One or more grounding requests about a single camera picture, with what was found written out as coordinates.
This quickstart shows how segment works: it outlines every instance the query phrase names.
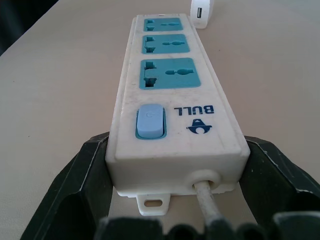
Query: dark background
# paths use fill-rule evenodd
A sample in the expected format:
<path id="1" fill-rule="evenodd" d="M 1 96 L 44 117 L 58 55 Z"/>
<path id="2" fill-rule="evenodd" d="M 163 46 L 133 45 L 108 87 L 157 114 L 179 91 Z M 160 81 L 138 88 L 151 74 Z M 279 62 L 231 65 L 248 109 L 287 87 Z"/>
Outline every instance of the dark background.
<path id="1" fill-rule="evenodd" d="M 0 0 L 0 56 L 58 0 Z"/>

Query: desk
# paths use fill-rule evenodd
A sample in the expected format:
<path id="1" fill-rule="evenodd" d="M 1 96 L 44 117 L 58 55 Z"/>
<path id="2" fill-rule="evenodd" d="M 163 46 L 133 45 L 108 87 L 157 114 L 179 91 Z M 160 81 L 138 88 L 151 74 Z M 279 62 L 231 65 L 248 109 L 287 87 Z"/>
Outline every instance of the desk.
<path id="1" fill-rule="evenodd" d="M 320 182 L 320 2 L 217 0 L 198 34 L 245 135 L 276 144 Z M 132 19 L 186 13 L 185 0 L 60 0 L 0 57 L 0 239 L 18 239 L 55 176 L 110 129 Z M 240 188 L 216 196 L 237 226 L 254 222 Z M 110 216 L 139 216 L 115 193 Z M 171 198 L 167 232 L 203 219 Z"/>

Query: white charger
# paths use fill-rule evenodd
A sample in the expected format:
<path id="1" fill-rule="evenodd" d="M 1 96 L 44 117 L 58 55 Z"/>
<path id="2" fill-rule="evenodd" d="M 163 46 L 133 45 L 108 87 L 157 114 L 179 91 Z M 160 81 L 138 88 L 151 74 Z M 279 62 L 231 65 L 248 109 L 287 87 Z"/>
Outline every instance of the white charger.
<path id="1" fill-rule="evenodd" d="M 205 192 L 199 182 L 233 190 L 249 154 L 191 19 L 134 18 L 106 152 L 118 194 L 144 216 L 164 215 L 171 195 Z"/>
<path id="2" fill-rule="evenodd" d="M 205 29 L 214 9 L 214 0 L 192 0 L 190 18 L 196 29 Z"/>

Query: power strip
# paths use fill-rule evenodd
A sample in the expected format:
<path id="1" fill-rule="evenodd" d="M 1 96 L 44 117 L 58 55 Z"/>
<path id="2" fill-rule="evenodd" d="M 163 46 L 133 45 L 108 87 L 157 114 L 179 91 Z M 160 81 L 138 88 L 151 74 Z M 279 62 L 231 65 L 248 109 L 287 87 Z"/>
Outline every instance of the power strip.
<path id="1" fill-rule="evenodd" d="M 118 194 L 144 216 L 164 215 L 171 195 L 194 195 L 199 181 L 233 190 L 249 154 L 191 20 L 134 18 L 106 153 Z"/>

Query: power switch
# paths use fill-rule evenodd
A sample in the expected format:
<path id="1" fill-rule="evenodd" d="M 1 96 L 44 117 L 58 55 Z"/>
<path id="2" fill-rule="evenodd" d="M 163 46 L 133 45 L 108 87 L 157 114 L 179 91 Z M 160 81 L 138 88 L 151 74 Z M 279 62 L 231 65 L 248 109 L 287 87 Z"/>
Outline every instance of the power switch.
<path id="1" fill-rule="evenodd" d="M 145 104 L 139 108 L 136 122 L 139 137 L 157 139 L 164 135 L 164 108 L 160 104 Z"/>

